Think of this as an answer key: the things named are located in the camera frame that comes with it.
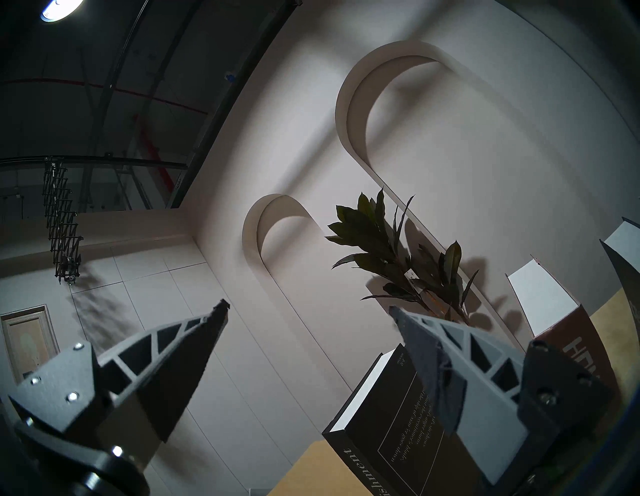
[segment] glass railing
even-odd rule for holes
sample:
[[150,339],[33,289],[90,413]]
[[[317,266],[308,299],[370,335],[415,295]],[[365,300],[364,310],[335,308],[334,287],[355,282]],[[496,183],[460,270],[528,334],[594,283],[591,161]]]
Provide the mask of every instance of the glass railing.
[[45,166],[55,163],[63,171],[69,209],[82,211],[83,175],[91,168],[85,212],[164,209],[185,163],[119,157],[51,156],[0,159],[0,222],[45,216]]

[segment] green leaf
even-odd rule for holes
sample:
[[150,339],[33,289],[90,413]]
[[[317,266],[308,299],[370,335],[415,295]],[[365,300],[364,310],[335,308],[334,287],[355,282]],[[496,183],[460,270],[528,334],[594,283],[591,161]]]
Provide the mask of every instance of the green leaf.
[[398,206],[396,205],[396,211],[394,212],[394,226],[393,226],[393,233],[394,233],[394,239],[396,238],[396,217],[398,215]]
[[340,236],[325,236],[329,241],[335,244],[341,244],[343,246],[358,246],[357,244],[349,244],[343,240]]
[[458,267],[462,258],[462,248],[457,241],[447,248],[444,255],[444,271],[447,276],[447,282],[453,283],[457,281]]
[[360,193],[360,198],[358,198],[358,211],[365,214],[374,226],[376,225],[376,216],[371,209],[369,199],[364,195],[364,193]]
[[380,239],[370,236],[366,232],[362,232],[357,226],[344,222],[334,222],[329,225],[329,229],[335,232],[344,241],[339,244],[359,246],[365,252],[372,253],[381,259],[389,261],[393,261],[395,259],[395,255],[391,252],[388,243],[384,243]]
[[393,296],[391,294],[372,294],[371,296],[365,296],[364,298],[360,298],[360,301],[369,300],[370,298],[397,298],[399,300],[411,301],[414,303],[418,301],[413,296],[401,298],[400,296]]
[[357,266],[361,269],[378,274],[385,279],[387,278],[385,274],[385,266],[387,264],[379,257],[371,255],[371,253],[358,253],[353,256],[353,261],[356,262]]
[[429,270],[428,265],[423,264],[422,260],[416,258],[411,259],[411,268],[420,279],[432,286],[440,287],[442,284],[440,283],[440,277],[438,277],[438,266],[435,262],[431,262],[431,264],[432,268]]
[[381,189],[378,193],[378,199],[376,201],[376,208],[374,210],[376,216],[376,224],[382,234],[387,237],[387,223],[385,223],[385,193]]
[[415,296],[412,295],[410,292],[402,289],[400,286],[397,286],[397,285],[393,284],[392,282],[389,282],[389,283],[385,284],[382,287],[382,289],[384,289],[391,296],[397,296],[398,298],[411,297],[411,298],[415,299]]
[[474,272],[474,274],[471,276],[471,279],[469,279],[469,282],[467,283],[467,287],[462,292],[462,298],[460,298],[460,306],[461,307],[462,307],[462,305],[465,304],[465,300],[467,299],[467,295],[469,294],[469,289],[471,288],[471,285],[472,285],[474,279],[476,278],[476,275],[478,274],[478,272],[480,272],[480,269],[478,269],[476,272]]
[[343,265],[343,264],[348,264],[349,262],[355,262],[355,256],[357,255],[357,253],[353,254],[353,255],[348,255],[346,257],[344,257],[343,259],[338,260],[335,264],[333,264],[333,267],[331,267],[332,269],[335,269],[338,265]]
[[429,272],[431,277],[436,280],[440,279],[438,272],[438,262],[433,258],[431,252],[422,244],[418,245],[418,251],[422,255],[422,261],[424,262],[424,269]]
[[406,203],[404,212],[402,212],[402,217],[400,217],[400,224],[398,224],[398,229],[397,230],[394,229],[394,253],[398,252],[398,244],[400,243],[400,235],[402,234],[402,225],[404,224],[404,216],[406,215],[406,212],[409,209],[409,204],[411,203],[411,200],[413,200],[413,196],[409,198],[409,201]]
[[451,305],[454,310],[458,309],[458,302],[460,301],[460,288],[458,284],[451,283],[447,284],[444,287],[444,298],[440,297],[442,301]]
[[447,278],[447,273],[445,272],[445,269],[444,269],[444,253],[441,253],[440,257],[438,258],[438,275],[440,276],[440,281],[442,282],[442,285],[449,283],[449,279]]
[[409,279],[404,275],[404,270],[397,264],[385,265],[385,277],[409,292],[413,290],[413,287],[409,284]]
[[338,220],[340,222],[344,222],[344,209],[347,209],[349,207],[343,207],[342,205],[336,205],[335,206],[335,212],[338,214]]
[[367,236],[377,237],[380,241],[387,241],[387,237],[380,234],[376,222],[372,221],[366,214],[349,207],[345,207],[342,214],[344,215],[343,222],[345,224],[362,231]]

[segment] metal beam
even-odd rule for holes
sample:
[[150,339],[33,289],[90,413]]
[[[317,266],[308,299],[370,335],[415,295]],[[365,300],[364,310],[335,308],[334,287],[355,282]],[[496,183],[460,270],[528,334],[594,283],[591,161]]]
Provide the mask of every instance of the metal beam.
[[298,0],[285,0],[280,8],[273,14],[269,24],[261,33],[258,42],[254,45],[253,49],[245,59],[240,71],[238,71],[236,79],[231,84],[231,87],[228,89],[224,98],[220,102],[220,105],[209,120],[209,124],[204,131],[204,135],[202,136],[200,143],[189,158],[187,171],[181,178],[179,186],[173,190],[173,195],[169,200],[168,207],[178,208],[180,203],[182,203],[187,190],[198,174],[200,167],[202,167],[205,158],[207,158],[209,150],[213,146],[213,142],[216,140],[216,137],[218,136],[224,121],[227,119],[229,112],[231,112],[231,108],[234,103],[236,103],[238,96],[240,96],[240,92],[244,88],[244,85],[249,80],[253,70],[267,51],[269,45],[271,45],[273,39],[300,3],[301,2]]
[[[107,116],[109,104],[111,103],[113,90],[116,86],[116,83],[118,82],[118,78],[120,77],[122,67],[124,66],[124,61],[127,57],[127,54],[129,53],[129,48],[131,47],[131,42],[133,41],[133,38],[135,38],[138,29],[140,28],[140,24],[145,18],[152,1],[153,0],[143,0],[140,11],[129,26],[129,31],[124,39],[122,47],[120,48],[118,57],[115,60],[115,63],[111,66],[111,70],[109,71],[109,75],[107,77],[107,83],[104,85],[104,89],[102,90],[102,94],[100,95],[100,102],[98,103],[98,108],[96,109],[95,116],[93,118],[93,126],[91,129],[91,135],[89,137],[89,145],[87,147],[88,154],[95,155],[97,153],[98,142],[100,141],[100,137],[102,136],[102,128],[104,127],[104,120]],[[80,197],[78,200],[79,212],[86,212],[92,173],[93,166],[86,165],[84,167],[82,182],[80,185]]]
[[160,66],[158,66],[158,69],[156,70],[156,74],[154,75],[154,80],[151,83],[151,86],[149,87],[149,91],[147,92],[145,101],[142,104],[140,112],[138,113],[138,118],[136,119],[136,125],[133,130],[133,137],[131,140],[133,144],[133,150],[131,146],[129,147],[129,153],[131,153],[132,155],[135,149],[138,147],[137,144],[140,140],[140,134],[147,122],[147,115],[151,107],[151,102],[154,100],[154,96],[156,95],[158,86],[160,86],[160,83],[164,79],[164,73],[166,72],[167,67],[169,67],[169,62],[171,62],[171,59],[173,58],[173,54],[175,53],[176,48],[178,48],[178,45],[180,44],[180,41],[182,40],[182,37],[184,36],[185,31],[191,24],[191,20],[193,19],[193,16],[196,14],[198,9],[202,5],[202,1],[203,0],[195,0],[189,7],[189,10],[187,11],[187,15],[184,17],[184,19],[182,20],[182,23],[180,24],[175,34],[173,35],[173,40],[171,41],[169,48],[167,48],[164,54],[164,57],[162,59],[162,62],[160,62]]
[[60,160],[64,167],[112,168],[137,165],[141,167],[164,167],[165,169],[187,170],[187,164],[163,162],[159,160],[127,159],[122,157],[94,157],[83,155],[54,155],[33,157],[7,157],[0,159],[0,171],[16,169],[35,169],[44,167],[46,160]]

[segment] screw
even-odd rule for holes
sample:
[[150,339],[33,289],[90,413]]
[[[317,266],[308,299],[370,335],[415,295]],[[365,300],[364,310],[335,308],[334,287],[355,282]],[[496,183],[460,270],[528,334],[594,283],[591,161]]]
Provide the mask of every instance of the screw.
[[540,340],[532,341],[531,346],[541,351],[549,351],[549,347],[547,346],[547,343],[545,343],[544,341],[540,341]]
[[553,406],[555,404],[557,404],[558,402],[558,398],[555,394],[553,394],[552,392],[549,391],[543,391],[538,393],[538,399],[549,406]]
[[586,376],[585,374],[580,374],[578,375],[578,384],[589,387],[591,386],[591,384],[593,384],[593,381],[589,376]]

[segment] black ceiling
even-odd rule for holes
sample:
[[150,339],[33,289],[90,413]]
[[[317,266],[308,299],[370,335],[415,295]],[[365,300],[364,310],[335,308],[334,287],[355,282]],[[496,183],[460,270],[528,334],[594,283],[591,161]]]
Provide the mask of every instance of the black ceiling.
[[[109,71],[144,1],[84,0],[40,20],[47,2],[7,2],[0,59],[0,157],[93,154],[90,136]],[[278,0],[148,0],[104,118],[95,154],[123,156],[161,62],[196,8],[157,86],[145,130],[167,160],[185,160]]]

